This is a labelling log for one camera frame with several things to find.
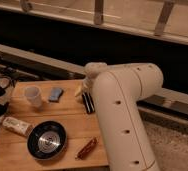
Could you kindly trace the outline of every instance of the white object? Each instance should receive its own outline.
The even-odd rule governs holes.
[[[28,136],[33,128],[31,124],[13,117],[6,117],[3,120],[2,125],[6,129],[23,136]]]
[[[159,171],[136,101],[163,83],[154,64],[124,65],[95,79],[92,96],[112,171]]]
[[[24,95],[26,99],[34,107],[40,107],[42,105],[42,97],[39,87],[29,86],[25,88]]]

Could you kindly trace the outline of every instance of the white cup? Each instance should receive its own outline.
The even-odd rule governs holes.
[[[24,90],[24,95],[26,99],[34,107],[40,107],[42,105],[42,97],[39,87],[28,86]]]

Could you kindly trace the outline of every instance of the wooden tabletop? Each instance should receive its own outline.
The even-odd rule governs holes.
[[[61,123],[67,132],[67,147],[61,156],[50,160],[35,160],[28,152],[27,139],[0,127],[0,170],[59,170],[108,165],[100,130],[95,114],[87,115],[81,99],[74,97],[81,80],[38,81],[17,83],[10,101],[7,116],[13,116],[31,123],[53,120]],[[40,87],[43,105],[33,108],[24,98],[24,88],[28,85]],[[48,102],[52,87],[64,90],[59,103]],[[77,152],[93,137],[98,144],[84,160],[76,160]]]

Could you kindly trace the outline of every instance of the floor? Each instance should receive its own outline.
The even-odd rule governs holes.
[[[143,107],[139,110],[161,171],[188,171],[188,120]],[[71,171],[79,170],[109,171],[109,168]]]

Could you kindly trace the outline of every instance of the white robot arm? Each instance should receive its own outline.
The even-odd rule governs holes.
[[[161,88],[161,70],[151,63],[106,67],[93,83],[91,94],[111,170],[159,171],[136,101]]]

